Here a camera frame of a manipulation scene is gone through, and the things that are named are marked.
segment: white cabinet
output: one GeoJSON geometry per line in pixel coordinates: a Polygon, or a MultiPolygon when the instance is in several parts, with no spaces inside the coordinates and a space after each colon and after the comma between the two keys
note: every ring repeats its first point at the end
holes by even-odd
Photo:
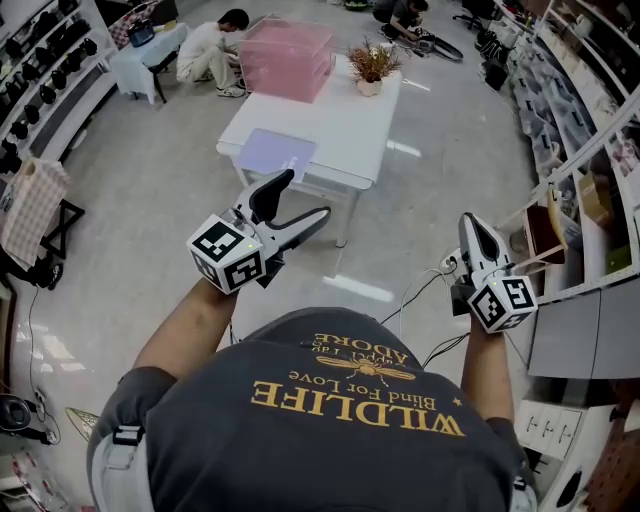
{"type": "Polygon", "coordinates": [[[575,408],[523,400],[516,416],[516,435],[523,446],[562,460],[571,446],[581,414],[575,408]]]}
{"type": "Polygon", "coordinates": [[[561,413],[562,411],[558,407],[547,406],[543,408],[540,422],[531,441],[531,448],[540,453],[547,453],[561,413]]]}
{"type": "Polygon", "coordinates": [[[582,416],[582,413],[579,411],[562,411],[560,420],[555,428],[553,439],[546,448],[546,453],[556,459],[562,460],[566,457],[569,446],[571,446],[571,441],[578,430],[580,416],[582,416]]]}
{"type": "Polygon", "coordinates": [[[524,445],[531,443],[533,435],[536,433],[540,417],[542,416],[543,406],[536,402],[523,400],[516,417],[516,433],[518,439],[524,445]]]}
{"type": "Polygon", "coordinates": [[[609,416],[615,406],[571,407],[523,400],[516,415],[520,444],[541,454],[543,466],[535,472],[541,491],[540,512],[556,508],[571,478],[581,474],[578,491],[587,484],[611,430],[609,416]]]}

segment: drawer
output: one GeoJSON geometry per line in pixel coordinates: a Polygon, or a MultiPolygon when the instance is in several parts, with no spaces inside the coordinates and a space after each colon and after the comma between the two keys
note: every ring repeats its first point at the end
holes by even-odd
{"type": "Polygon", "coordinates": [[[544,406],[523,400],[516,418],[516,435],[521,444],[530,445],[533,435],[540,423],[544,406]]]}
{"type": "Polygon", "coordinates": [[[564,410],[560,413],[560,420],[556,425],[551,443],[547,448],[547,455],[563,460],[567,456],[571,441],[576,435],[580,423],[580,411],[564,410]]]}
{"type": "Polygon", "coordinates": [[[531,448],[546,453],[560,421],[561,413],[562,409],[559,407],[546,406],[543,408],[540,422],[531,441],[531,448]]]}

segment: tiled floor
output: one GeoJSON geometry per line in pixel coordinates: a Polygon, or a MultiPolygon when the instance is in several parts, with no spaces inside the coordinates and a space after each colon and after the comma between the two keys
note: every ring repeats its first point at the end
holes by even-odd
{"type": "MultiPolygon", "coordinates": [[[[457,246],[463,212],[495,222],[526,200],[531,166],[508,87],[496,93],[478,76],[475,33],[451,19],[460,4],[431,5],[426,27],[460,48],[464,63],[403,56],[410,83],[402,86],[391,127],[395,149],[387,150],[378,185],[362,196],[349,243],[344,250],[335,247],[334,219],[289,254],[287,267],[267,290],[252,285],[242,293],[234,316],[238,336],[304,306],[340,305],[383,318],[422,270],[437,266],[457,246]],[[336,275],[391,292],[394,299],[372,300],[323,280],[336,275]]],[[[381,40],[370,13],[318,0],[210,2],[184,19],[196,26],[231,6],[252,16],[272,11],[329,23],[340,52],[364,34],[381,40]]],[[[74,179],[71,200],[87,215],[72,233],[58,288],[42,291],[33,308],[34,383],[47,393],[62,430],[61,444],[41,453],[78,503],[90,501],[85,442],[66,419],[65,407],[101,411],[139,349],[198,277],[185,240],[240,191],[230,162],[215,145],[241,100],[218,98],[211,84],[182,86],[172,75],[161,80],[166,105],[153,108],[116,93],[65,162],[74,179]]],[[[286,193],[281,217],[316,204],[322,202],[286,193]]],[[[26,319],[34,290],[24,283],[17,287],[13,383],[19,394],[30,396],[26,319]]],[[[403,338],[422,359],[438,342],[466,332],[467,324],[452,318],[445,287],[434,282],[407,308],[403,338]]],[[[525,357],[530,324],[513,333],[525,357]]],[[[396,319],[388,325],[397,332],[396,319]]],[[[463,357],[461,345],[430,370],[459,382],[463,357]]],[[[509,358],[519,400],[527,378],[512,349],[509,358]]]]}

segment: white table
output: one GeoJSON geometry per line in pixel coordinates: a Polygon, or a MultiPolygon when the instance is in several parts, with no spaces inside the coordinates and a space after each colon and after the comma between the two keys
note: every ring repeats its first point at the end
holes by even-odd
{"type": "Polygon", "coordinates": [[[290,188],[344,203],[336,244],[344,247],[360,193],[378,181],[401,82],[396,72],[384,80],[381,94],[366,98],[353,84],[347,58],[336,55],[335,68],[313,103],[253,93],[216,148],[231,158],[247,187],[253,174],[238,168],[236,158],[255,128],[314,141],[305,177],[290,188]]]}
{"type": "Polygon", "coordinates": [[[109,65],[120,92],[146,94],[149,103],[153,105],[156,97],[156,78],[149,68],[158,66],[178,50],[187,35],[189,27],[184,23],[178,23],[171,30],[156,33],[151,41],[138,48],[128,44],[116,53],[109,65]]]}

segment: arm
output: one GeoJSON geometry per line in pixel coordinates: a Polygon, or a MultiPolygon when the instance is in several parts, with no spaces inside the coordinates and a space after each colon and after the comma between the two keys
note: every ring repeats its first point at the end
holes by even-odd
{"type": "Polygon", "coordinates": [[[406,28],[400,25],[400,18],[397,16],[391,16],[391,21],[389,22],[393,28],[395,28],[398,32],[400,32],[404,37],[406,37],[409,41],[417,41],[418,36],[409,32],[406,28]]]}
{"type": "Polygon", "coordinates": [[[200,279],[144,346],[134,368],[160,368],[176,379],[197,370],[213,354],[236,306],[237,294],[225,295],[200,279]]]}
{"type": "Polygon", "coordinates": [[[473,315],[461,388],[485,420],[505,418],[513,423],[513,397],[504,336],[487,334],[473,315]]]}

